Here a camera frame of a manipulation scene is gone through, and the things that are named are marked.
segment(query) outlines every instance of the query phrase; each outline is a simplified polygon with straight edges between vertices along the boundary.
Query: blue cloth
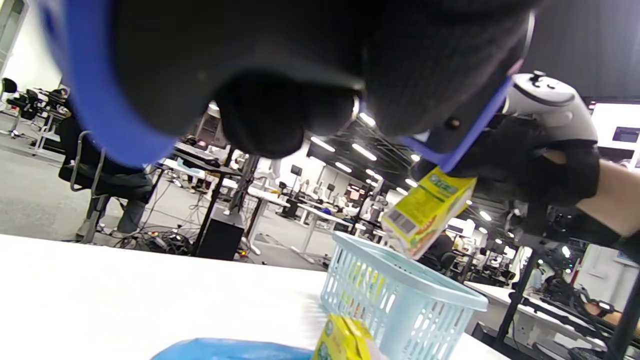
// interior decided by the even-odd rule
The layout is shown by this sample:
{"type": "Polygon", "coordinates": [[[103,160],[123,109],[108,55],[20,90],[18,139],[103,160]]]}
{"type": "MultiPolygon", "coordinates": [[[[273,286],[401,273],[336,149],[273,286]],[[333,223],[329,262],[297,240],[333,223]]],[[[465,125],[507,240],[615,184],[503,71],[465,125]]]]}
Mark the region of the blue cloth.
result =
{"type": "Polygon", "coordinates": [[[310,360],[312,355],[274,343],[202,338],[174,344],[152,360],[310,360]]]}

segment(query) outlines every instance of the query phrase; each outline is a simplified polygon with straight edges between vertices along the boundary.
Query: light blue plastic basket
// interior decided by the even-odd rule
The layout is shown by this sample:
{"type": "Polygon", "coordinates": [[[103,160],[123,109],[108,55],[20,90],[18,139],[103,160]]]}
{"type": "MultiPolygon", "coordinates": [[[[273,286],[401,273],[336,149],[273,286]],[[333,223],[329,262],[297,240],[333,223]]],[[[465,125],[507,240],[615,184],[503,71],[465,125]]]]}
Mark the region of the light blue plastic basket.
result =
{"type": "Polygon", "coordinates": [[[397,252],[345,233],[336,242],[321,301],[363,321],[389,359],[447,360],[487,299],[397,252]]]}

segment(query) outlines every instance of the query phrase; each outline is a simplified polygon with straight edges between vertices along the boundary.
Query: gloved hand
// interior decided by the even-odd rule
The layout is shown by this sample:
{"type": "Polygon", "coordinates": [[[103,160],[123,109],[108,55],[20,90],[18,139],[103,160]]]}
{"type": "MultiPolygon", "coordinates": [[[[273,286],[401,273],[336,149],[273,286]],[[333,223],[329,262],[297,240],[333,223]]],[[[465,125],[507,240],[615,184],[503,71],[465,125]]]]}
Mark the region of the gloved hand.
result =
{"type": "MultiPolygon", "coordinates": [[[[450,176],[477,177],[476,193],[496,200],[572,206],[595,195],[600,157],[594,148],[578,142],[554,144],[531,119],[506,117],[496,123],[480,135],[450,176]]],[[[434,166],[420,160],[411,175],[418,181],[434,166]]]]}

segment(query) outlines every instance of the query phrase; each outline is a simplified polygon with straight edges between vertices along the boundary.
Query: yellow juice box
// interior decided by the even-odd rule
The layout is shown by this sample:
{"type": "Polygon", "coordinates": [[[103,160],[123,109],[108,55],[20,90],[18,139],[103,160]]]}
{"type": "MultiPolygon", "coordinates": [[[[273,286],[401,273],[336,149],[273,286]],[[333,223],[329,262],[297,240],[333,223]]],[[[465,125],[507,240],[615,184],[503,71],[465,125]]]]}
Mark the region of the yellow juice box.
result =
{"type": "Polygon", "coordinates": [[[376,342],[359,321],[330,314],[311,360],[382,360],[376,342]]]}
{"type": "Polygon", "coordinates": [[[449,177],[434,168],[383,215],[387,240],[408,258],[419,259],[449,220],[467,207],[475,186],[475,178],[449,177]]]}

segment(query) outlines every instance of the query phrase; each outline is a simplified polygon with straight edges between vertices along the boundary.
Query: white desk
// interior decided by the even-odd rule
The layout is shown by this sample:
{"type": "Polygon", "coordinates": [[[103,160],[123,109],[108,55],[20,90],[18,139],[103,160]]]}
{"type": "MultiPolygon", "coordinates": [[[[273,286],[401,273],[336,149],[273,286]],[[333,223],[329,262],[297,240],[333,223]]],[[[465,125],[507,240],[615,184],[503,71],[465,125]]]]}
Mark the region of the white desk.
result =
{"type": "MultiPolygon", "coordinates": [[[[509,293],[513,290],[498,288],[496,286],[477,284],[475,282],[465,282],[465,285],[473,290],[478,291],[489,299],[489,307],[487,312],[485,313],[474,313],[474,317],[471,322],[475,323],[477,321],[483,322],[485,325],[490,328],[497,330],[500,327],[500,323],[504,318],[504,313],[506,312],[507,307],[511,303],[511,299],[509,299],[509,293]]],[[[549,309],[557,314],[569,316],[571,320],[586,325],[582,320],[572,316],[571,314],[565,313],[564,311],[550,306],[548,304],[539,301],[538,299],[534,299],[532,297],[527,297],[532,302],[537,305],[543,306],[546,309],[549,309]]],[[[573,328],[568,325],[562,324],[558,320],[542,314],[534,312],[534,309],[527,306],[518,306],[517,318],[514,318],[516,322],[516,334],[511,334],[511,337],[514,338],[517,342],[524,344],[528,347],[531,347],[534,343],[538,343],[542,347],[548,348],[556,352],[558,349],[558,345],[556,344],[556,334],[560,334],[570,338],[573,341],[581,341],[583,345],[587,347],[594,348],[604,348],[604,344],[598,340],[585,338],[584,336],[578,334],[573,330],[573,328]]]]}
{"type": "Polygon", "coordinates": [[[332,223],[331,227],[329,228],[329,231],[333,231],[333,228],[335,227],[336,223],[351,226],[351,224],[349,224],[344,220],[341,220],[337,217],[333,217],[331,215],[327,215],[314,208],[310,208],[305,205],[298,205],[298,206],[306,210],[307,212],[309,212],[309,228],[308,228],[307,234],[305,235],[305,241],[302,242],[302,248],[300,250],[293,248],[296,252],[299,252],[302,254],[307,252],[307,247],[309,246],[309,242],[311,241],[311,236],[314,234],[314,231],[316,230],[316,223],[319,218],[326,219],[332,223]]]}
{"type": "Polygon", "coordinates": [[[269,206],[269,203],[287,207],[289,207],[289,204],[286,201],[279,199],[277,194],[271,192],[263,192],[262,190],[258,190],[256,188],[249,187],[248,194],[258,198],[258,204],[255,206],[254,210],[255,217],[253,218],[253,223],[251,224],[251,230],[249,230],[249,234],[247,235],[247,241],[249,242],[249,245],[253,249],[255,249],[255,245],[253,244],[253,242],[255,240],[255,236],[258,234],[258,226],[260,226],[260,221],[262,220],[264,211],[267,209],[267,206],[269,206]]]}
{"type": "MultiPolygon", "coordinates": [[[[192,338],[312,350],[326,274],[0,236],[0,359],[150,360],[192,338]]],[[[451,360],[508,360],[463,334],[451,360]]]]}

